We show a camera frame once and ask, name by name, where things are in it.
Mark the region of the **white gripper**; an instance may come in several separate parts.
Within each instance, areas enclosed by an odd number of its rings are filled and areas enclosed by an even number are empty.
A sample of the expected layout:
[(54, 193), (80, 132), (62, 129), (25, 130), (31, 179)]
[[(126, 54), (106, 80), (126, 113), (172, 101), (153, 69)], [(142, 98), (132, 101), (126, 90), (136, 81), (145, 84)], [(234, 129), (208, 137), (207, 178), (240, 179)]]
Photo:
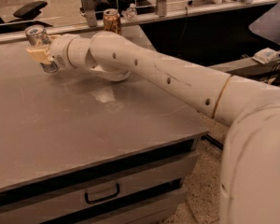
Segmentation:
[(54, 61), (60, 68), (74, 68), (69, 59), (69, 46), (78, 35), (49, 35), (50, 46), (29, 47), (28, 54), (37, 62), (49, 65)]

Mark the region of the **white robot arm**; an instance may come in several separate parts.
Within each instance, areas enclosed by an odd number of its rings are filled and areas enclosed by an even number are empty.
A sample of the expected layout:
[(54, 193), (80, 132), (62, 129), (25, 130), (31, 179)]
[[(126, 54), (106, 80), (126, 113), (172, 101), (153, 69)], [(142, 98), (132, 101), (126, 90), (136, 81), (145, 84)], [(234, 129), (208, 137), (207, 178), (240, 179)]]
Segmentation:
[(152, 82), (228, 126), (220, 178), (220, 224), (280, 224), (280, 88), (144, 49), (116, 33), (91, 38), (29, 28), (30, 55), (50, 69), (85, 67), (122, 81)]

